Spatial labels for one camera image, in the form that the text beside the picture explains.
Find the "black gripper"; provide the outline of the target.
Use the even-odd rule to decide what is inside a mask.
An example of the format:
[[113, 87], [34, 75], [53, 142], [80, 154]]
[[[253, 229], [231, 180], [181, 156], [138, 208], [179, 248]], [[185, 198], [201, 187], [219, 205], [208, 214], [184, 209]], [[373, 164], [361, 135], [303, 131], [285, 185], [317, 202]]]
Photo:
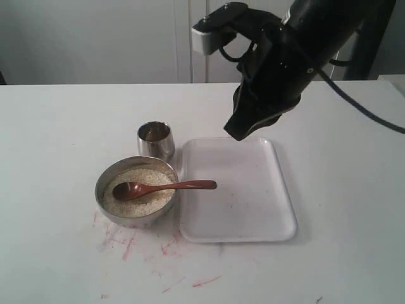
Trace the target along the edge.
[[298, 103], [305, 60], [296, 49], [294, 33], [269, 12], [248, 9], [235, 28], [256, 43], [238, 64], [242, 81], [234, 94], [234, 112], [224, 130], [243, 140], [275, 124]]

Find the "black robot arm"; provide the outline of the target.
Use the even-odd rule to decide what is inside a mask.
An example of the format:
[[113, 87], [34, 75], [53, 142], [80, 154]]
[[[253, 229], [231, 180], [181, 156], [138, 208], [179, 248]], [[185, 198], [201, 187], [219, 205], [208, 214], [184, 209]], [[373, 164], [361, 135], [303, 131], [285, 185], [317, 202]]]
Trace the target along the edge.
[[242, 82], [225, 131], [241, 141], [274, 124], [379, 1], [294, 1], [285, 18], [247, 9], [229, 26], [256, 42], [238, 65]]

